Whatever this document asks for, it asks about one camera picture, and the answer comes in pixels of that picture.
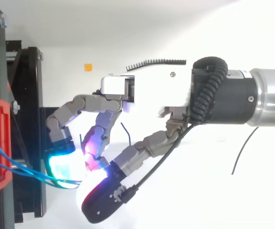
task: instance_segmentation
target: blue cable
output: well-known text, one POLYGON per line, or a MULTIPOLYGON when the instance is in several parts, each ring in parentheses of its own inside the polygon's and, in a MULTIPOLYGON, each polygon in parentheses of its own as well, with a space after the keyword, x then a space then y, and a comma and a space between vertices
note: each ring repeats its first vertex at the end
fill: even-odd
POLYGON ((15 160, 13 160, 12 158, 8 157, 3 150, 0 148, 0 154, 5 157, 6 159, 8 159, 10 162, 12 162, 12 164, 16 165, 19 169, 25 171, 26 173, 29 173, 31 175, 31 177, 36 178, 36 179, 41 179, 40 181, 47 183, 46 181, 44 181, 43 179, 49 179, 49 180, 53 180, 53 181, 61 181, 64 183, 69 183, 69 184, 79 184, 81 181, 76 181, 76 180, 66 180, 66 179, 56 179, 54 177, 50 177, 47 176, 39 171, 33 170, 31 168, 27 168, 22 166, 20 163, 16 162, 15 160))
POLYGON ((48 179, 48 180, 53 180, 53 181, 61 181, 61 182, 64 182, 64 181, 65 181, 65 183, 70 183, 70 184, 75 184, 75 185, 78 184, 77 181, 64 180, 64 179, 56 179, 56 178, 54 178, 54 177, 47 176, 47 175, 45 175, 45 174, 43 174, 43 173, 40 173, 40 175, 38 176, 38 175, 35 175, 34 173, 32 173, 31 171, 27 170, 27 168, 24 167, 24 166, 22 166, 21 164, 19 164, 19 165, 20 165, 20 169, 22 169, 22 170, 25 171, 26 173, 29 173, 29 174, 26 174, 26 173, 21 173, 21 172, 19 172, 20 175, 27 176, 27 177, 33 177, 33 178, 39 179, 41 182, 44 182, 44 183, 46 183, 46 181, 44 181, 43 179, 48 179))
POLYGON ((8 168, 7 166, 4 166, 4 165, 1 164, 1 163, 0 163, 0 167, 6 169, 6 170, 8 170, 8 171, 11 171, 12 173, 15 173, 15 174, 18 174, 18 175, 21 175, 21 176, 25 176, 25 177, 33 177, 33 178, 36 178, 36 179, 38 179, 39 181, 41 181, 41 182, 43 182, 43 183, 45 183, 45 184, 47 184, 47 185, 50 185, 50 186, 53 186, 53 187, 58 187, 58 186, 56 186, 56 185, 54 185, 54 184, 51 184, 51 183, 49 183, 49 182, 46 182, 45 180, 42 180, 41 178, 35 177, 35 176, 33 176, 33 175, 29 175, 29 174, 27 174, 27 173, 22 173, 22 172, 16 171, 16 170, 14 170, 14 169, 12 169, 12 168, 8 168))

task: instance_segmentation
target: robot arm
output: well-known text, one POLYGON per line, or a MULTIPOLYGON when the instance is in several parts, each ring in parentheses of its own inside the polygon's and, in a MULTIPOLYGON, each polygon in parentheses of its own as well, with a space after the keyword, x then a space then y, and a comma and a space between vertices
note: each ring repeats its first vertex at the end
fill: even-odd
POLYGON ((71 151, 74 145, 66 125, 82 111, 99 113, 82 143, 84 154, 92 155, 89 169, 106 171, 106 178, 86 192, 80 203, 90 222, 106 219, 127 203, 137 188, 126 189, 121 181, 144 160, 178 146, 189 124, 275 126, 275 70, 228 70, 225 61, 217 57, 200 59, 192 71, 185 64, 152 60, 129 66, 126 74, 103 78, 100 93, 79 95, 47 119, 54 146, 71 151), (122 110, 133 108, 155 108, 161 117, 170 114, 166 131, 128 146, 108 163, 101 154, 109 144, 111 128, 122 110))

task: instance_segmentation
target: white background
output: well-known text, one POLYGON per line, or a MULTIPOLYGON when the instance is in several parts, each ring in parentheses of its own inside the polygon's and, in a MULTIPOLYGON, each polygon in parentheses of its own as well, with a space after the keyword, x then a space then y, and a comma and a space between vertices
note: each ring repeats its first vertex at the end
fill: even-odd
MULTIPOLYGON (((275 1, 269 0, 0 0, 8 15, 7 39, 44 53, 44 106, 60 106, 100 87, 108 73, 148 58, 205 56, 229 69, 275 68, 275 1), (93 71, 84 72, 84 63, 93 71)), ((71 124, 77 139, 94 123, 85 114, 71 124)), ((113 159, 133 141, 164 129, 164 120, 122 114, 105 152, 113 159)), ((275 229, 275 128, 260 128, 232 167, 253 128, 207 125, 194 129, 135 197, 113 216, 88 223, 75 190, 47 187, 47 213, 24 215, 16 229, 275 229)), ((134 184, 154 164, 126 180, 134 184)))

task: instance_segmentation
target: black metal stand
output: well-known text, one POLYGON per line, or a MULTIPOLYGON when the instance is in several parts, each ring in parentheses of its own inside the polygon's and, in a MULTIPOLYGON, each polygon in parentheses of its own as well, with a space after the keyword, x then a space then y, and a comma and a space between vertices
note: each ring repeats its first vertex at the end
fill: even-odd
MULTIPOLYGON (((13 43, 6 42, 6 47, 13 43)), ((20 110, 17 114, 12 112, 11 116, 12 158, 24 160, 26 166, 45 173, 42 162, 46 124, 42 116, 41 53, 35 47, 13 51, 17 54, 14 61, 7 62, 8 81, 13 100, 20 105, 20 110)), ((34 212, 36 218, 46 213, 45 190, 45 184, 36 179, 13 175, 16 223, 23 222, 23 213, 34 212)))

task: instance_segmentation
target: screw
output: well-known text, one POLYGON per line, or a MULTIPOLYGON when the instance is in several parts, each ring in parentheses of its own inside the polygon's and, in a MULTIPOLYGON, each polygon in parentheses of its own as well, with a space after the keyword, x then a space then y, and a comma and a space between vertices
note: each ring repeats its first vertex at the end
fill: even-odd
POLYGON ((18 111, 20 110, 20 105, 18 105, 17 101, 13 101, 12 103, 12 111, 13 113, 16 115, 18 113, 18 111))
POLYGON ((254 97, 253 96, 249 96, 248 101, 249 102, 253 102, 254 101, 254 97))
POLYGON ((38 60, 43 61, 43 53, 42 52, 38 53, 38 60))
POLYGON ((0 27, 2 29, 7 28, 7 17, 3 13, 0 14, 0 27))

